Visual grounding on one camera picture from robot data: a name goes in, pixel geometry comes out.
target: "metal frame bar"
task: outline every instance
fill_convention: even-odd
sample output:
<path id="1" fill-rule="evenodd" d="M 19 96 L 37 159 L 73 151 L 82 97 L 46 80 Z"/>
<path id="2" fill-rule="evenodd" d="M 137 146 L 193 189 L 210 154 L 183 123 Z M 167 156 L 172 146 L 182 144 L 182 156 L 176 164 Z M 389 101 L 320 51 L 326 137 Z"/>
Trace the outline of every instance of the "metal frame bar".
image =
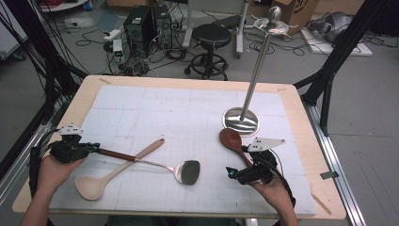
<path id="1" fill-rule="evenodd" d="M 353 195 L 352 189 L 346 179 L 346 175 L 343 171 L 343 167 L 340 163 L 337 153 L 335 152 L 334 146 L 332 145 L 331 139 L 324 135 L 323 129 L 320 127 L 320 113 L 316 106 L 304 105 L 305 110 L 313 127 L 313 131 L 317 136 L 320 147 L 322 148 L 323 154 L 327 161 L 327 165 L 331 172 L 337 172 L 338 177 L 334 178 L 334 182 L 338 191 L 340 192 L 343 205 L 345 206 L 346 212 L 353 226 L 365 226 L 366 223 L 363 218 L 363 214 L 360 212 L 358 203 L 356 202 L 355 196 Z"/>

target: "ladle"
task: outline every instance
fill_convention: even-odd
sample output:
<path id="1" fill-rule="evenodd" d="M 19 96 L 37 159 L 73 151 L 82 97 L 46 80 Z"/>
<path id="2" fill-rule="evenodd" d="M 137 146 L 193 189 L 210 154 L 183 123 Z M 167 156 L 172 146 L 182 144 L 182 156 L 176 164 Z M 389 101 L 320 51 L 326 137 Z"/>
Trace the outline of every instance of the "ladle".
<path id="1" fill-rule="evenodd" d="M 166 168 L 173 172 L 176 181 L 187 186 L 195 184 L 200 175 L 200 162 L 196 160 L 184 161 L 175 168 L 137 158 L 136 162 L 148 163 L 158 167 Z"/>
<path id="2" fill-rule="evenodd" d="M 144 157 L 147 154 L 153 152 L 157 148 L 159 148 L 162 144 L 165 143 L 164 139 L 158 139 L 154 143 L 150 144 L 147 148 L 145 148 L 143 151 L 138 153 L 136 157 Z M 104 188 L 106 184 L 114 178 L 116 175 L 118 175 L 121 171 L 125 170 L 129 166 L 131 166 L 134 163 L 134 161 L 128 161 L 118 167 L 117 169 L 114 169 L 111 173 L 106 175 L 103 178 L 93 178 L 89 176 L 80 176 L 75 179 L 75 185 L 79 193 L 87 200 L 90 201 L 95 201 L 98 200 L 104 192 Z"/>
<path id="3" fill-rule="evenodd" d="M 242 140 L 240 135 L 238 134 L 237 131 L 231 129 L 231 128 L 225 128 L 222 129 L 219 133 L 219 139 L 222 144 L 232 150 L 235 153 L 238 153 L 240 157 L 244 160 L 246 163 L 247 167 L 252 166 L 252 163 L 247 159 L 246 155 L 244 154 L 243 150 L 241 149 Z"/>

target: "forearm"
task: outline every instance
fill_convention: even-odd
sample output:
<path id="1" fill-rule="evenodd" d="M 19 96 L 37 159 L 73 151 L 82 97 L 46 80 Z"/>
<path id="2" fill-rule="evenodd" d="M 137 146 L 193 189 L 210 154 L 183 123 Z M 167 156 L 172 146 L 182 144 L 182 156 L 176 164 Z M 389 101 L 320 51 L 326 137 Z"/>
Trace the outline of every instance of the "forearm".
<path id="1" fill-rule="evenodd" d="M 29 204 L 20 226 L 45 226 L 53 194 L 54 192 L 38 190 Z"/>
<path id="2" fill-rule="evenodd" d="M 296 214 L 293 211 L 278 211 L 279 222 L 281 226 L 297 226 L 298 220 Z"/>

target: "chair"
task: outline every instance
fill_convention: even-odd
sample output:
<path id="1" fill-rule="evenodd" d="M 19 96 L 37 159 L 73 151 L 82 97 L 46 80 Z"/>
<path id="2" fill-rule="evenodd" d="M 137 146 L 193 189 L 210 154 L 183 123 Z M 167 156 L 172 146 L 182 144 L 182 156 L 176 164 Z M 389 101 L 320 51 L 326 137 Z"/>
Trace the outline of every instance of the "chair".
<path id="1" fill-rule="evenodd" d="M 229 68 L 229 64 L 222 56 L 214 54 L 214 51 L 230 43 L 230 31 L 220 25 L 204 24 L 193 30 L 192 38 L 198 45 L 207 50 L 207 53 L 196 55 L 191 60 L 190 65 L 184 69 L 185 74 L 190 74 L 191 69 L 193 69 L 196 73 L 202 75 L 202 79 L 223 74 L 224 80 L 227 81 L 225 71 Z"/>

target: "computer tower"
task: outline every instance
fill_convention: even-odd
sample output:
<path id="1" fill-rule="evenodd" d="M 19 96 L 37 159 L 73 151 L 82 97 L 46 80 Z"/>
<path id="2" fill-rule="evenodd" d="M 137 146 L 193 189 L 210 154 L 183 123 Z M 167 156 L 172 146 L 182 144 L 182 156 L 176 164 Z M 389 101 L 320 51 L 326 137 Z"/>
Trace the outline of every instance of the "computer tower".
<path id="1" fill-rule="evenodd" d="M 160 47 L 172 48 L 172 20 L 168 13 L 168 7 L 165 4 L 159 4 L 152 7 L 153 18 L 155 21 L 157 41 Z"/>
<path id="2" fill-rule="evenodd" d="M 151 7 L 134 6 L 123 27 L 133 56 L 148 57 L 151 41 L 155 38 Z"/>

